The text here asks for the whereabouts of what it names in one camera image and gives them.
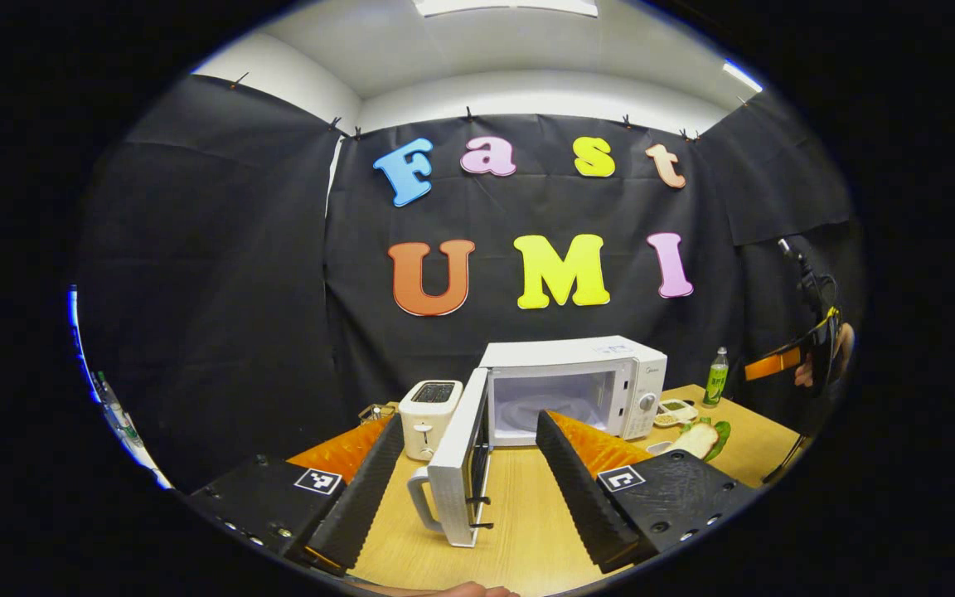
letter f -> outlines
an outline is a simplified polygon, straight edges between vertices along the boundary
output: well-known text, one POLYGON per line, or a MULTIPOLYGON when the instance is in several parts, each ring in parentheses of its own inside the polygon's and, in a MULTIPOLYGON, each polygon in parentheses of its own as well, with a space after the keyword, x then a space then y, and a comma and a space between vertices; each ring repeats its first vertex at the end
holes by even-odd
POLYGON ((428 177, 433 172, 433 167, 429 165, 425 155, 419 153, 410 159, 410 162, 408 160, 410 154, 427 152, 432 148, 433 144, 428 139, 415 139, 412 143, 375 160, 375 168, 386 174, 390 184, 393 185, 393 190, 397 192, 397 196, 393 197, 393 205, 397 207, 408 205, 433 188, 432 182, 420 181, 414 176, 418 173, 428 177))

black curtain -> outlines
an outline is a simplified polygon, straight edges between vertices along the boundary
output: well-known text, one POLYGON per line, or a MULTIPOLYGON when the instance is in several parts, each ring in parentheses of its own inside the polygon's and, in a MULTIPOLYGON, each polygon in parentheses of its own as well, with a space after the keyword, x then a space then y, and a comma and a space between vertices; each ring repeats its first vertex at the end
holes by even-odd
POLYGON ((101 163, 84 206, 80 332, 182 491, 340 434, 322 219, 341 133, 190 75, 101 163))
POLYGON ((743 345, 743 272, 723 197, 715 192, 696 143, 680 135, 626 128, 605 120, 527 114, 418 122, 346 139, 330 193, 327 291, 338 378, 350 409, 400 400, 422 379, 466 381, 489 342, 622 335, 668 355, 666 387, 705 384, 717 347, 743 345), (514 148, 508 177, 471 174, 459 165, 474 137, 496 136, 514 148), (611 177, 581 177, 577 137, 611 148, 611 177), (374 162, 417 138, 431 141, 432 190, 394 207, 394 189, 374 162), (662 143, 686 178, 671 188, 645 150, 662 143), (694 292, 659 295, 662 280, 647 236, 675 233, 694 292), (603 238, 603 277, 610 302, 520 309, 523 261, 519 235, 544 235, 560 257, 579 234, 603 238), (393 260, 400 242, 424 242, 424 291, 448 286, 441 242, 468 239, 469 295, 440 317, 397 306, 393 260))
MULTIPOLYGON (((781 347, 814 324, 796 288, 798 267, 777 247, 782 237, 810 258, 816 273, 835 277, 842 316, 860 342, 867 299, 863 231, 848 182, 806 122, 765 90, 703 133, 697 147, 710 166, 714 192, 724 198, 731 242, 743 270, 744 362, 781 347)), ((836 398, 795 386, 793 369, 743 382, 738 366, 732 382, 740 403, 808 434, 836 398)))

microwave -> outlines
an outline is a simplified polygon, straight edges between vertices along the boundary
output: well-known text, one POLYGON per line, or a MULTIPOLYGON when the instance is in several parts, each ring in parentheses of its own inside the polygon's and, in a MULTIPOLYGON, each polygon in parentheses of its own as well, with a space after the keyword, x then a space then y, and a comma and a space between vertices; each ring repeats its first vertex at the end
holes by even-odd
POLYGON ((425 528, 474 547, 492 451, 536 446, 538 416, 553 410, 623 439, 647 437, 666 379, 667 356, 626 337, 490 343, 473 370, 440 445, 408 481, 425 528), (429 484, 439 521, 422 485, 429 484))

green bottle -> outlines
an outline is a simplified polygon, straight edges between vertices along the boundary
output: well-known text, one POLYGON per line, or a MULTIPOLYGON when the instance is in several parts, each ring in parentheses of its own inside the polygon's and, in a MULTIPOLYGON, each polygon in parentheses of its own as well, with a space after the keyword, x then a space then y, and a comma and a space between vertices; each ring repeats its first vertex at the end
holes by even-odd
POLYGON ((705 408, 715 408, 720 404, 720 396, 725 390, 725 381, 728 379, 728 348, 717 348, 717 358, 710 366, 710 377, 705 382, 705 396, 702 396, 702 405, 705 408))

table surface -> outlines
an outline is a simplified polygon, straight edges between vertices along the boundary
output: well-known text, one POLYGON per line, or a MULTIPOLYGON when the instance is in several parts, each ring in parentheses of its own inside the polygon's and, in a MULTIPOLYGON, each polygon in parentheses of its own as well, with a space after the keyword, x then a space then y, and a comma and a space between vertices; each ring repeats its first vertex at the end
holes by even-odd
MULTIPOLYGON (((756 488, 780 465, 798 434, 732 401, 701 407, 704 390, 683 386, 662 393, 663 400, 693 400, 700 416, 728 420, 732 435, 714 468, 756 488)), ((653 427, 630 443, 647 447, 671 441, 680 427, 653 427)), ((406 481, 425 462, 401 453, 371 532, 350 575, 377 585, 443 590, 463 582, 506 586, 521 597, 552 595, 587 585, 614 573, 600 573, 584 551, 570 511, 543 454, 536 446, 497 447, 489 460, 485 495, 492 500, 482 522, 493 529, 477 533, 473 548, 451 547, 444 536, 422 526, 406 481)), ((429 495, 429 485, 424 485, 429 495)))

